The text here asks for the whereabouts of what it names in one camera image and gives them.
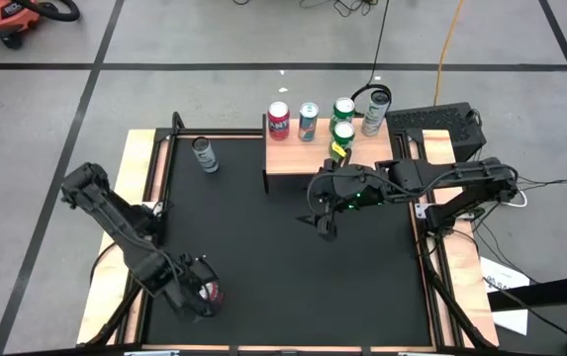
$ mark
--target white paper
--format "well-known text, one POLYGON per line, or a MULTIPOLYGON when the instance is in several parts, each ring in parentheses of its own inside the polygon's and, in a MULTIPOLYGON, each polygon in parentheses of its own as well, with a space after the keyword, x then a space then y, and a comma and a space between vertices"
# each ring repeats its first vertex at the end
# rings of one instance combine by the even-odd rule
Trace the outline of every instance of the white paper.
MULTIPOLYGON (((481 257, 481 269, 483 270, 483 277, 501 289, 529 285, 529 279, 523 273, 484 257, 481 257)), ((485 287, 488 293, 497 291, 496 288, 487 283, 485 287)), ((493 312, 492 315, 494 324, 527 336, 527 310, 497 311, 493 312)))

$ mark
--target aluminum can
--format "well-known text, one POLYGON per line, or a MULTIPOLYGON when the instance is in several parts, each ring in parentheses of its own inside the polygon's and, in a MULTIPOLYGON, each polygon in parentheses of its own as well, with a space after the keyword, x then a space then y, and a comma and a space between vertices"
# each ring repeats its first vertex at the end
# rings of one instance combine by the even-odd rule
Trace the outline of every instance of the aluminum can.
POLYGON ((319 106, 314 103, 301 105, 299 117, 299 138, 311 141, 316 134, 316 120, 319 118, 319 106))
POLYGON ((192 146, 193 152, 195 152, 195 156, 202 165, 204 172, 213 173, 220 167, 220 162, 215 157, 211 142, 207 138, 199 136, 193 139, 192 146))
POLYGON ((344 151, 353 147, 355 138, 355 128, 352 123, 340 122, 333 128, 330 142, 330 157, 339 160, 343 157, 344 151))
POLYGON ((333 104, 333 113, 331 114, 330 132, 333 134, 335 125, 340 122, 350 123, 353 120, 353 110, 355 104, 349 98, 340 98, 333 104))
POLYGON ((268 129, 270 137, 274 139, 285 139, 290 133, 290 110, 283 102, 270 104, 267 110, 268 129))
POLYGON ((390 106, 390 93, 383 90, 376 90, 371 93, 371 103, 369 103, 369 109, 364 114, 364 121, 362 122, 362 133, 364 135, 374 136, 380 132, 380 127, 390 106))

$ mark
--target silver can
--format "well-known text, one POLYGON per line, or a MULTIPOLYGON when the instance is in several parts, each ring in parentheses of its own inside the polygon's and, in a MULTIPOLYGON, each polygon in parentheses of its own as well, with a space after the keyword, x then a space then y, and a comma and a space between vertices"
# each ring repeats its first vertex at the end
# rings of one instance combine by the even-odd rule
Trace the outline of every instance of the silver can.
POLYGON ((364 114, 362 122, 362 133, 367 136, 374 136, 380 132, 384 116, 391 106, 391 93, 383 90, 376 90, 371 93, 371 103, 369 109, 364 114))
POLYGON ((200 161, 204 172, 213 173, 220 167, 220 163, 217 161, 215 152, 213 152, 211 147, 211 142, 207 138, 199 136, 193 139, 192 146, 193 152, 195 152, 197 160, 200 161))

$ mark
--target orange vacuum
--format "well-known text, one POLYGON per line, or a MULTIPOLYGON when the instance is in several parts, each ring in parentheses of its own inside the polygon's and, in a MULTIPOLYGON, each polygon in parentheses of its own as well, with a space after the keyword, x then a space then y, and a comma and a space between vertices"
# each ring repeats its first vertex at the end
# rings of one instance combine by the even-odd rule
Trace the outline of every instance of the orange vacuum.
POLYGON ((21 33, 34 29, 40 16, 56 21, 72 22, 78 20, 80 12, 72 0, 60 0, 69 8, 68 13, 58 12, 51 3, 38 3, 37 0, 0 0, 0 39, 11 49, 22 46, 21 33))

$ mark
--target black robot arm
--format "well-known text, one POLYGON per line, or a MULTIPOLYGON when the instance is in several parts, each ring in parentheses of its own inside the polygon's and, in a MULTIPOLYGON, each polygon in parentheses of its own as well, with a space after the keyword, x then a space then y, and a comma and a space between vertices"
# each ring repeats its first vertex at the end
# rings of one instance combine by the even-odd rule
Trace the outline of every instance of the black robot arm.
POLYGON ((164 295, 179 312, 213 316, 223 298, 219 277, 204 257, 173 258, 151 242, 157 218, 153 211, 130 205, 109 187, 98 164, 85 163, 64 178, 62 200, 80 207, 123 250, 124 261, 140 285, 153 297, 164 295))
POLYGON ((446 235, 459 216, 485 202, 507 202, 518 192, 518 173, 497 158, 451 164, 392 160, 376 162, 376 169, 346 163, 327 159, 308 186, 310 223, 329 241, 337 234, 335 213, 386 202, 412 202, 435 188, 465 187, 451 201, 430 205, 419 214, 426 233, 446 235))

